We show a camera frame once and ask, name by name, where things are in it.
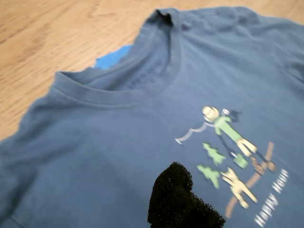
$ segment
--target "green shirt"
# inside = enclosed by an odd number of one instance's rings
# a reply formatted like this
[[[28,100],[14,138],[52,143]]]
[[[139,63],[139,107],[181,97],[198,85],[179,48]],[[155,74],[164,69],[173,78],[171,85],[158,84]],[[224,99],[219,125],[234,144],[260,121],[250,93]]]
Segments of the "green shirt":
[[[242,136],[237,133],[227,122],[231,122],[231,118],[228,116],[220,116],[214,121],[214,129],[217,135],[222,135],[225,132],[234,142],[237,142]]]

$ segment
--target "wooden table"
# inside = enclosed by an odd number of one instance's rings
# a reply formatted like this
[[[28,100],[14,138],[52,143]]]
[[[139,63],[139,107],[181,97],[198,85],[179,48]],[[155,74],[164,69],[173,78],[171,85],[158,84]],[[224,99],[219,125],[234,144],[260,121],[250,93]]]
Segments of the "wooden table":
[[[304,0],[0,0],[0,139],[57,70],[81,70],[133,41],[155,8],[244,5],[304,23]]]

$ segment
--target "crew neckline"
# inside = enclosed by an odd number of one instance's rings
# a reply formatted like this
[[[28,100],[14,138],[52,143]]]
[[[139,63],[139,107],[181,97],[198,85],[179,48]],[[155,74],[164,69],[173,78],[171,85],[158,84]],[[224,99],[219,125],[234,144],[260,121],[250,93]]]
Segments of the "crew neckline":
[[[90,74],[100,73],[100,76],[105,76],[115,71],[123,71],[125,67],[133,65],[136,67],[140,61],[148,57],[152,53],[152,43],[157,33],[157,23],[162,16],[170,16],[172,28],[169,32],[170,46],[169,46],[169,62],[164,71],[155,77],[153,82],[143,85],[140,89],[130,89],[123,91],[108,91],[96,89],[83,85],[68,74],[73,75],[77,72],[63,72],[59,71],[55,74],[55,81],[53,88],[59,90],[61,93],[75,100],[85,103],[99,104],[99,105],[131,105],[144,102],[157,94],[163,92],[175,79],[178,74],[181,62],[181,45],[180,45],[180,28],[181,20],[178,11],[174,8],[157,9],[142,25],[137,38],[133,44],[133,51],[130,50],[118,64],[114,65],[108,70],[101,70],[92,67],[81,71],[90,77]]]

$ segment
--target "green tree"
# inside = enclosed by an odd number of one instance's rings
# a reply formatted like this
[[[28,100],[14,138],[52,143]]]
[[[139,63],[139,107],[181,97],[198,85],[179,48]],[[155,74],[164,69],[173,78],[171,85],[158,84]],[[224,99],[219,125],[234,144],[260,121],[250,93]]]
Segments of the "green tree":
[[[218,153],[217,149],[211,148],[210,144],[203,142],[203,147],[208,152],[208,156],[213,159],[215,165],[221,164],[226,159],[225,156]]]
[[[197,165],[196,168],[198,168],[198,170],[202,172],[208,180],[211,180],[216,189],[219,189],[219,171],[212,170],[210,167],[204,167],[203,165]]]

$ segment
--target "cartoon person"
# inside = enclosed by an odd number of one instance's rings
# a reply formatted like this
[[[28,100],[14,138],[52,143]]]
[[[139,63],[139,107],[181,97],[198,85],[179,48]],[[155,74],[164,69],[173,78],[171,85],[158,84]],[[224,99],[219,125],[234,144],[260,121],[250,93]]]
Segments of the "cartoon person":
[[[215,133],[218,136],[225,133],[232,141],[234,141],[242,153],[251,159],[253,166],[259,174],[263,175],[264,169],[258,164],[257,160],[252,156],[252,153],[257,153],[264,162],[268,163],[268,168],[272,171],[274,170],[275,165],[272,162],[266,161],[264,156],[257,151],[257,147],[254,144],[242,137],[228,124],[228,122],[231,122],[231,118],[229,116],[220,115],[218,109],[212,106],[205,106],[202,112],[204,114],[204,119],[213,124],[209,124],[209,126],[214,127]]]
[[[253,143],[245,139],[230,126],[229,123],[232,122],[232,119],[231,117],[227,116],[229,114],[229,111],[227,109],[223,109],[221,115],[218,109],[216,109],[215,107],[205,106],[202,112],[204,114],[204,119],[206,120],[206,122],[204,122],[204,124],[198,129],[189,129],[187,134],[185,134],[183,137],[176,138],[176,142],[182,145],[182,141],[187,140],[192,135],[192,133],[202,132],[206,129],[207,126],[210,126],[214,128],[216,135],[219,137],[226,149],[230,150],[231,155],[235,157],[235,162],[241,168],[245,167],[244,159],[241,159],[239,162],[237,162],[241,155],[235,155],[233,150],[228,148],[227,144],[222,138],[223,133],[225,133],[232,141],[235,142],[235,144],[246,157],[250,158],[252,165],[255,167],[257,173],[259,173],[260,175],[264,175],[264,169],[258,163],[257,159],[253,156],[253,154],[257,154],[262,159],[262,161],[268,165],[269,170],[273,171],[276,168],[276,165],[274,163],[272,163],[271,161],[267,161],[265,157],[258,152],[257,147]]]

